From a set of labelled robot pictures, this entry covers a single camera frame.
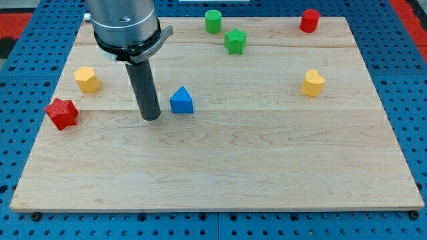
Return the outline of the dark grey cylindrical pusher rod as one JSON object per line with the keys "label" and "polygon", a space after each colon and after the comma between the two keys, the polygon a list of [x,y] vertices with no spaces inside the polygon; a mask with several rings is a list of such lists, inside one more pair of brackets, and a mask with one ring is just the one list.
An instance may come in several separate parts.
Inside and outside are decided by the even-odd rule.
{"label": "dark grey cylindrical pusher rod", "polygon": [[144,120],[153,121],[161,115],[157,91],[149,60],[137,65],[126,65],[139,112]]}

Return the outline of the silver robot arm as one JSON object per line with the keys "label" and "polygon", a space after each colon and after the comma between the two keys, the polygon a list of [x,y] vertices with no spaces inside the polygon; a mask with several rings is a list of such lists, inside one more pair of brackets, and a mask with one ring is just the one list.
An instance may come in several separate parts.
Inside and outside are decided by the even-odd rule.
{"label": "silver robot arm", "polygon": [[101,50],[125,64],[143,119],[161,115],[149,58],[173,35],[161,27],[153,0],[86,0],[94,37]]}

